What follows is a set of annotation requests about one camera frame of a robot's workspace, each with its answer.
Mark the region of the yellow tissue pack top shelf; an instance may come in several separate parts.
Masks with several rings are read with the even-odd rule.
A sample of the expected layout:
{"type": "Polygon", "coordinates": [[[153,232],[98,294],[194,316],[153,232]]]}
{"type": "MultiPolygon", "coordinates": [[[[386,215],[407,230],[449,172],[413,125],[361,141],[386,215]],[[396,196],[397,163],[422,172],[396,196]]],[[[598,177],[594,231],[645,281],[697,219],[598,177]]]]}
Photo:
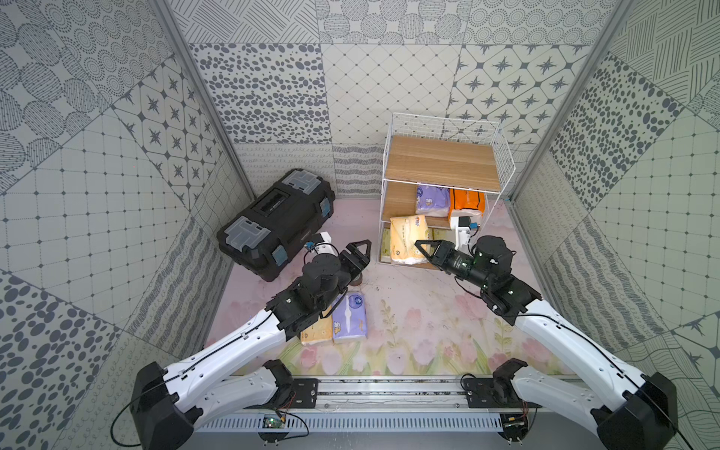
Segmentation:
{"type": "Polygon", "coordinates": [[[305,329],[300,335],[304,346],[324,344],[333,341],[333,321],[331,317],[323,318],[305,329]]]}

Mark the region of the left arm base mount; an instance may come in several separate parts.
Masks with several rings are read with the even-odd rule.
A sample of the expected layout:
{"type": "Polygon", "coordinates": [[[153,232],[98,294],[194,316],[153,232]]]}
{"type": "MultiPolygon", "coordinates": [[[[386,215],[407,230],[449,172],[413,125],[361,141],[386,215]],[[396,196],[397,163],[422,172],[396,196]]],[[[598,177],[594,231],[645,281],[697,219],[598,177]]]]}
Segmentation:
{"type": "Polygon", "coordinates": [[[314,409],[317,402],[317,395],[320,381],[317,378],[296,378],[281,362],[281,360],[270,360],[262,365],[268,369],[275,381],[276,388],[270,400],[262,405],[266,409],[314,409]]]}

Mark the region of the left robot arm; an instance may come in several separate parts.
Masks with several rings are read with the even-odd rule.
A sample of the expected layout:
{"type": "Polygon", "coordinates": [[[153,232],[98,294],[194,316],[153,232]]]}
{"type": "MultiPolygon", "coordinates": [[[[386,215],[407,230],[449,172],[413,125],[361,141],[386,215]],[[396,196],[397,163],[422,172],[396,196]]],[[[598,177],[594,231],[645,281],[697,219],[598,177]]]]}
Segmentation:
{"type": "Polygon", "coordinates": [[[293,401],[294,378],[279,360],[253,373],[234,373],[258,356],[284,346],[332,315],[352,283],[371,261],[371,242],[356,241],[337,250],[312,243],[302,274],[278,292],[249,321],[206,349],[163,367],[152,362],[136,375],[125,406],[141,449],[178,449],[196,429],[241,409],[279,411],[293,401]]]}

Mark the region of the purple tissue pack shelf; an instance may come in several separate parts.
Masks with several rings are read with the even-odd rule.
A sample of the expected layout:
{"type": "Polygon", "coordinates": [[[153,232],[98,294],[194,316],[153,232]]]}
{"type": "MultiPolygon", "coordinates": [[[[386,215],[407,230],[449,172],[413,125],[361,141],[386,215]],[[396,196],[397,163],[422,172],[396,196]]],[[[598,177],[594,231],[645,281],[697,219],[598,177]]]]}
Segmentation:
{"type": "Polygon", "coordinates": [[[446,217],[450,211],[450,192],[445,187],[418,185],[415,213],[429,217],[446,217]]]}
{"type": "Polygon", "coordinates": [[[333,312],[332,320],[335,343],[365,339],[368,336],[369,326],[363,294],[358,292],[347,294],[333,312]]]}

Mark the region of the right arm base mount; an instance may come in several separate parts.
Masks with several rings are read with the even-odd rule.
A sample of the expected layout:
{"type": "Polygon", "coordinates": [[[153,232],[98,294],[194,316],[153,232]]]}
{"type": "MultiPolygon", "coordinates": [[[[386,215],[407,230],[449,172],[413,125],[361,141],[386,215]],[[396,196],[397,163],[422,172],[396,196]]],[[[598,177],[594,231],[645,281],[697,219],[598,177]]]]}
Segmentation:
{"type": "Polygon", "coordinates": [[[489,378],[479,378],[470,373],[460,378],[468,407],[481,408],[539,408],[538,404],[521,399],[513,388],[512,381],[520,369],[529,365],[517,358],[505,361],[493,371],[489,378]]]}

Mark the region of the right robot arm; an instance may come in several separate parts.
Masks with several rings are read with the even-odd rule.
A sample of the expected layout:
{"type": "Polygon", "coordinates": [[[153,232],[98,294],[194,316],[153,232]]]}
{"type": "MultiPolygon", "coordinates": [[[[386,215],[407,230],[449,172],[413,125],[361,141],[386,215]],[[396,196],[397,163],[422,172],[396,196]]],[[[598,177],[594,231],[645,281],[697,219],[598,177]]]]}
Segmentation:
{"type": "Polygon", "coordinates": [[[425,259],[476,297],[497,317],[535,339],[585,383],[549,377],[511,358],[493,373],[500,399],[515,397],[560,414],[595,435],[607,449],[663,449],[679,435],[676,386],[624,362],[566,320],[512,272],[514,253],[499,236],[484,235],[469,252],[446,240],[418,240],[425,259]]]}

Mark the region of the yellow tissue pack shelf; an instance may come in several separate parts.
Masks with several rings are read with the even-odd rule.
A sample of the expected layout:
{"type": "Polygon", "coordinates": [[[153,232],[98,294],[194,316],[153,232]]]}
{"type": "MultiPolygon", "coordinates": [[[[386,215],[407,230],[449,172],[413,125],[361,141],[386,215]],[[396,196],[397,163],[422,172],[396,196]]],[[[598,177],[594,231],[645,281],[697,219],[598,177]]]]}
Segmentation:
{"type": "Polygon", "coordinates": [[[428,249],[422,245],[416,247],[418,240],[431,240],[431,230],[423,215],[393,217],[390,220],[390,258],[393,264],[416,266],[425,264],[427,258],[422,252],[428,249]]]}
{"type": "Polygon", "coordinates": [[[333,321],[331,317],[323,318],[305,329],[300,335],[304,346],[324,344],[333,341],[333,321]]]}

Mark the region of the purple tissue pack top shelf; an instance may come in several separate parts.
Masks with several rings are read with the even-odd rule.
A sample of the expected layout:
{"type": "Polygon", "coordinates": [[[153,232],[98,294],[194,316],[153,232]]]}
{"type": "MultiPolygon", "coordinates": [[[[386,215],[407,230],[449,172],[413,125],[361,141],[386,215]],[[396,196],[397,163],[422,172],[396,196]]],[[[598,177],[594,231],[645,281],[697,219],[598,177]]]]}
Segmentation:
{"type": "Polygon", "coordinates": [[[369,326],[363,294],[358,292],[347,294],[333,312],[332,320],[335,343],[365,339],[368,336],[369,326]]]}

